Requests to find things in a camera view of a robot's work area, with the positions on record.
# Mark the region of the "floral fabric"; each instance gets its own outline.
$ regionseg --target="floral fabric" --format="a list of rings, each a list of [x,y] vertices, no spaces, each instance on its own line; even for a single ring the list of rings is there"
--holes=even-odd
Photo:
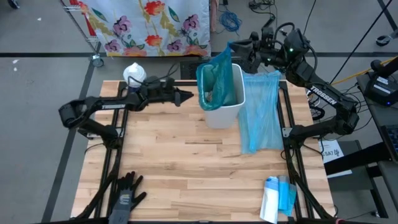
[[[208,0],[81,0],[108,56],[210,56]]]

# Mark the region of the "concrete floor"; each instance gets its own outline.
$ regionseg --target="concrete floor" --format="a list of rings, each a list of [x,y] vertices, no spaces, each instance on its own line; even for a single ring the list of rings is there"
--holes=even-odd
[[[317,1],[306,33],[317,52],[350,52],[381,11],[375,0],[345,2]],[[13,10],[6,1],[0,1],[0,53],[90,52],[58,1],[19,0],[19,3],[21,8]],[[293,21],[296,27],[303,30],[312,3],[309,0],[276,0],[278,24]],[[229,0],[228,9],[243,20],[238,31],[240,36],[226,31],[212,34],[213,52],[223,50],[229,40],[245,39],[254,30],[259,32],[268,20],[268,15],[255,14],[246,5],[247,1]],[[394,20],[398,21],[398,2],[394,1],[389,10]],[[85,27],[81,15],[74,15]],[[376,37],[390,32],[391,26],[382,16],[357,52],[398,52],[398,40],[385,47],[378,47],[374,43]],[[15,59],[19,61],[14,64],[12,61]],[[124,68],[133,62],[139,62],[147,73],[160,76],[171,64],[193,59],[104,58],[105,66],[94,69],[87,95],[98,96],[103,80],[122,79]],[[337,80],[367,69],[374,59],[383,61],[387,57],[351,58]],[[319,58],[318,75],[330,80],[344,60],[345,57]],[[86,57],[0,58],[0,94],[3,96],[0,107],[3,114],[0,119],[0,220],[3,223],[41,221],[68,134],[68,130],[61,125],[57,110],[62,104],[79,97],[89,63]],[[179,72],[174,77],[180,78]],[[350,80],[337,87],[344,90],[354,83],[355,80]],[[358,126],[366,123],[369,117],[369,113],[361,113]],[[359,139],[362,147],[366,147],[381,140],[374,133],[377,130],[371,121],[366,128],[340,140]],[[86,145],[86,139],[75,136],[52,220],[67,220],[70,217]],[[390,218],[382,220],[364,215],[354,220],[395,223],[393,220],[398,220],[398,214],[384,181],[377,178],[376,182]],[[368,191],[332,194],[341,218],[375,210]]]

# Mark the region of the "plastic bag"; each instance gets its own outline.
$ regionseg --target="plastic bag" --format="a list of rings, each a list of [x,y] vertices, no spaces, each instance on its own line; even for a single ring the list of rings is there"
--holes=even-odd
[[[205,111],[236,104],[231,49],[227,48],[197,68],[199,104]]]
[[[283,149],[277,114],[280,72],[243,74],[246,103],[239,111],[243,154]]]

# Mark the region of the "wooden tabletop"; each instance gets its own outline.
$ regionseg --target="wooden tabletop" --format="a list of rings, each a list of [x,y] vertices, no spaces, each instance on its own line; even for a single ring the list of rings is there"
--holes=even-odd
[[[312,124],[305,90],[287,84],[295,124]],[[116,96],[118,85],[119,81],[105,81],[101,96]],[[242,155],[238,121],[229,129],[208,128],[198,105],[197,87],[179,88],[195,94],[181,107],[151,104],[144,111],[129,112],[119,176],[136,171],[144,176],[136,195],[147,192],[147,197],[131,213],[131,220],[261,221],[264,181],[271,175],[288,175],[280,150],[264,149],[254,155]],[[283,97],[281,102],[284,119],[288,121]],[[112,115],[113,110],[98,111],[95,118],[111,124]],[[88,146],[100,142],[92,140]],[[305,143],[319,149],[314,139]],[[105,150],[104,146],[96,146],[86,153],[72,217],[83,211],[98,190]],[[301,150],[310,190],[334,215],[321,156],[305,147]],[[300,190],[298,196],[306,217]],[[105,197],[102,216],[107,204]],[[287,217],[280,214],[279,220]]]

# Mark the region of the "work glove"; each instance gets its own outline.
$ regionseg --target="work glove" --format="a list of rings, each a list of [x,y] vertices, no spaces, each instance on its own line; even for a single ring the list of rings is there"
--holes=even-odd
[[[143,180],[143,176],[139,176],[134,182],[133,171],[127,173],[125,177],[118,179],[118,188],[116,191],[116,201],[112,209],[112,214],[109,216],[109,224],[122,224],[129,221],[130,212],[145,198],[146,192],[141,193],[135,197],[138,185]]]

